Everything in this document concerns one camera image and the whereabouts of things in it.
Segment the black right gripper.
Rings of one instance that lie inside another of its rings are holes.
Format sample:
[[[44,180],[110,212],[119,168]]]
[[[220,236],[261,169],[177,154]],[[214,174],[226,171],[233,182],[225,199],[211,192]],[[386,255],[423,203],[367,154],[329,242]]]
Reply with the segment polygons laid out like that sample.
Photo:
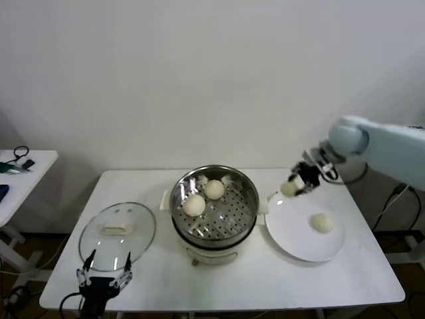
[[[290,171],[291,173],[288,176],[288,181],[292,181],[297,176],[300,176],[304,182],[304,186],[297,189],[295,193],[296,197],[310,193],[316,187],[320,186],[320,171],[316,166],[310,166],[304,161],[301,161],[297,162]]]

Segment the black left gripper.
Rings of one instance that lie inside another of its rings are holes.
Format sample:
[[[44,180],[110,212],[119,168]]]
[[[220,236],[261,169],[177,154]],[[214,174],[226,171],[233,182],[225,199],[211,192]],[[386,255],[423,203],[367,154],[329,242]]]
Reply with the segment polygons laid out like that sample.
[[[76,270],[79,292],[84,298],[81,314],[104,314],[110,299],[118,296],[119,288],[125,288],[132,279],[131,253],[127,254],[124,271],[117,278],[89,277],[88,273],[94,261],[96,249],[84,261],[82,268]]]

